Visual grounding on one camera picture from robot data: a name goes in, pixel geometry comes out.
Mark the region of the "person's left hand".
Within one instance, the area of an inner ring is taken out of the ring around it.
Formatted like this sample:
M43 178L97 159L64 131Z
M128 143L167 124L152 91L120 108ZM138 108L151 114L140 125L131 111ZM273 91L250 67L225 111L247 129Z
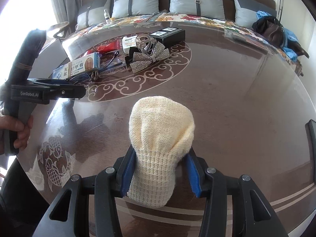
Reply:
M17 118L5 116L1 113L1 155L4 153L3 130L14 131L17 133L17 139L13 146L16 149L24 150L27 147L28 140L33 128L34 118L31 115L26 124L23 124Z

